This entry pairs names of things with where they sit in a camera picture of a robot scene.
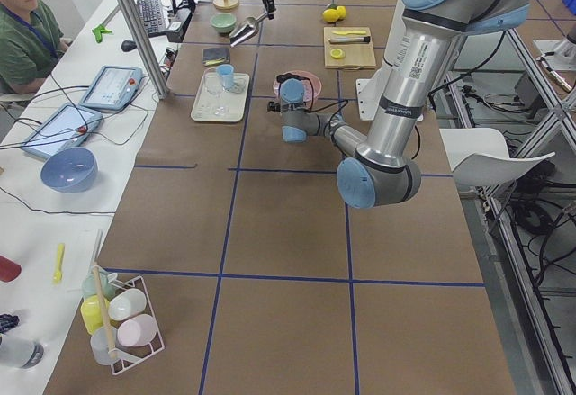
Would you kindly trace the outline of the stainless steel ice scoop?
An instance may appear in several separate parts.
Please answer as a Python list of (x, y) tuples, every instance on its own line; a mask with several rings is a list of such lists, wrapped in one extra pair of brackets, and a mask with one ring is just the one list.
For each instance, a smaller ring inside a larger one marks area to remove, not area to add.
[(236, 47), (239, 44), (255, 37), (260, 31), (262, 21), (268, 18), (268, 13), (263, 12), (258, 17), (248, 17), (240, 23), (230, 34), (230, 46)]

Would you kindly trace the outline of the pink bowl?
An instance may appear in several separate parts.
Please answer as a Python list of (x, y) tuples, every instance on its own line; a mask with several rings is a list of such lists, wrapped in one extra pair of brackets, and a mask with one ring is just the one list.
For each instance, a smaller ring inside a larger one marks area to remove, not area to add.
[(309, 103), (311, 101), (316, 101), (321, 93), (322, 83), (320, 79), (313, 73), (305, 70), (290, 70), (280, 75), (277, 75), (273, 81), (273, 91), (278, 94), (280, 81), (284, 75), (294, 75), (300, 78), (304, 86), (304, 97), (303, 101)]

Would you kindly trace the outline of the cream bear serving tray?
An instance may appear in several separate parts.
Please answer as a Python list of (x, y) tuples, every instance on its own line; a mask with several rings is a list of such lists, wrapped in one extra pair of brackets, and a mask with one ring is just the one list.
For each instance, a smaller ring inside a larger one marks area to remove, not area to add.
[(239, 122), (244, 117), (250, 76), (234, 74), (234, 86), (223, 89), (219, 98), (210, 95), (203, 85), (203, 76), (197, 91), (190, 117), (197, 122)]

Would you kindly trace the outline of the whole yellow lemon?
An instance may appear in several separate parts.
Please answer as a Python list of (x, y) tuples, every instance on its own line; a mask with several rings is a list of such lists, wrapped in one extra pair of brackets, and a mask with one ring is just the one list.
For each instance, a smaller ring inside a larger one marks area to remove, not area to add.
[(329, 8), (323, 11), (322, 19), (326, 23), (334, 23), (339, 20), (338, 10), (335, 8)]

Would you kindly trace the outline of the clear wine glass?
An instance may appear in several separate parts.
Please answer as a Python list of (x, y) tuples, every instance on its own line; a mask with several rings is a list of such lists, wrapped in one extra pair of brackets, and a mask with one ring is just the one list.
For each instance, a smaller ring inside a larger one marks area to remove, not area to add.
[(209, 68), (204, 72), (203, 85), (210, 95), (217, 98), (221, 96), (223, 87), (221, 84), (221, 78), (215, 68)]

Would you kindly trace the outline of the steel muddler rod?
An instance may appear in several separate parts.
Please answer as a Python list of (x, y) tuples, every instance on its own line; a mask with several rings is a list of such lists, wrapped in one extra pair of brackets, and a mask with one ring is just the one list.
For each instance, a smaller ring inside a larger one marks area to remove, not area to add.
[(356, 37), (333, 37), (328, 39), (328, 43), (332, 45), (345, 45), (345, 44), (367, 44), (371, 41), (370, 36), (356, 36)]

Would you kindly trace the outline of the grey and yellow cloth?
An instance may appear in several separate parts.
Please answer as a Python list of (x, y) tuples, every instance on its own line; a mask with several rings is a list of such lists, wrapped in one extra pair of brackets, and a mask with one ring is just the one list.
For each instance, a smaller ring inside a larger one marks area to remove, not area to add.
[(211, 47), (202, 52), (202, 64), (205, 67), (214, 67), (230, 62), (230, 49), (228, 47)]

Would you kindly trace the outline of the lemon slice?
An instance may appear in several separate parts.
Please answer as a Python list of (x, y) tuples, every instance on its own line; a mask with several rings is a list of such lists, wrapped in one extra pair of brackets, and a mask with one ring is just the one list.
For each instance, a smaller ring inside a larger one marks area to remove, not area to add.
[(329, 52), (329, 55), (334, 59), (342, 59), (346, 56), (346, 53), (342, 49), (335, 48)]

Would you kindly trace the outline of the wooden cutting board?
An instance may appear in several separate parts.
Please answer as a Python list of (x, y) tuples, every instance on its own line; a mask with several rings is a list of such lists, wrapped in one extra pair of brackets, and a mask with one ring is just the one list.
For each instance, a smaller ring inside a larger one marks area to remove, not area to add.
[[(337, 36), (333, 35), (333, 31), (366, 31), (367, 35), (371, 37), (371, 41), (367, 44), (345, 44), (345, 45), (332, 45), (329, 44), (329, 38), (333, 37), (356, 37), (356, 36)], [(323, 29), (323, 42), (324, 42), (324, 63), (327, 69), (375, 69), (376, 60), (374, 55), (374, 46), (372, 43), (372, 34), (368, 27), (325, 27)], [(342, 59), (334, 59), (329, 55), (332, 49), (342, 49), (346, 56)]]

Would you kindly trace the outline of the yellow plastic knife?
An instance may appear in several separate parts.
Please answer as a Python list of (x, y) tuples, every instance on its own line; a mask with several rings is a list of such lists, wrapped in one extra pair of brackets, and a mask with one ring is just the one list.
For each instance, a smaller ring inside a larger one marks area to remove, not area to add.
[(333, 31), (333, 35), (337, 36), (366, 36), (366, 31)]

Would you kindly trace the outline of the black keyboard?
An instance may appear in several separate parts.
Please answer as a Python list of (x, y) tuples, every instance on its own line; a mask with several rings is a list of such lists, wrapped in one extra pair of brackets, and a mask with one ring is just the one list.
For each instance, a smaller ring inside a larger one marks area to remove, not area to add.
[(137, 0), (137, 11), (149, 37), (162, 36), (166, 32), (166, 17), (161, 0)]

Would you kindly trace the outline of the blue teach pendant tablet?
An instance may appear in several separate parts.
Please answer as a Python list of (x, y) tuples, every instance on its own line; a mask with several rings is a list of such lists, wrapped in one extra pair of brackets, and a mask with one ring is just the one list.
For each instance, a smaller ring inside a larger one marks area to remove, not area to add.
[(138, 92), (142, 78), (138, 67), (104, 66), (79, 104), (100, 112), (121, 111)]

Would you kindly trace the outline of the white plastic chair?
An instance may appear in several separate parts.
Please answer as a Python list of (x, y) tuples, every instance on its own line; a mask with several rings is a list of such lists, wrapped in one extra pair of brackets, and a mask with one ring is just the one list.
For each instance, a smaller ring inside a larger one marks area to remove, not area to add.
[(555, 155), (513, 158), (504, 135), (493, 128), (441, 129), (454, 180), (470, 186), (493, 186), (518, 180)]

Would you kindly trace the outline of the small yellow utensil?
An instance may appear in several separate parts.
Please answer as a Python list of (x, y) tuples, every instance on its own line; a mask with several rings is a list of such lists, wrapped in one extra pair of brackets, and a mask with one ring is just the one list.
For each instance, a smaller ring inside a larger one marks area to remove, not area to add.
[(62, 265), (65, 254), (65, 244), (60, 242), (57, 246), (55, 267), (52, 275), (52, 282), (59, 284), (62, 280)]

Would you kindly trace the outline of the aluminium frame post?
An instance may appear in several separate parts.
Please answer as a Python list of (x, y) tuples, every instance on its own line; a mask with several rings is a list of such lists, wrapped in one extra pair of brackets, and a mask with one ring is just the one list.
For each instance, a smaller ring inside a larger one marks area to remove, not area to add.
[(158, 99), (163, 100), (168, 96), (169, 89), (165, 77), (161, 72), (160, 65), (157, 62), (151, 42), (149, 41), (149, 36), (145, 32), (143, 23), (140, 20), (136, 2), (134, 0), (117, 0), (117, 2), (121, 8), (125, 22), (128, 25), (130, 34), (136, 42), (140, 59), (148, 72), (148, 76), (156, 90)]

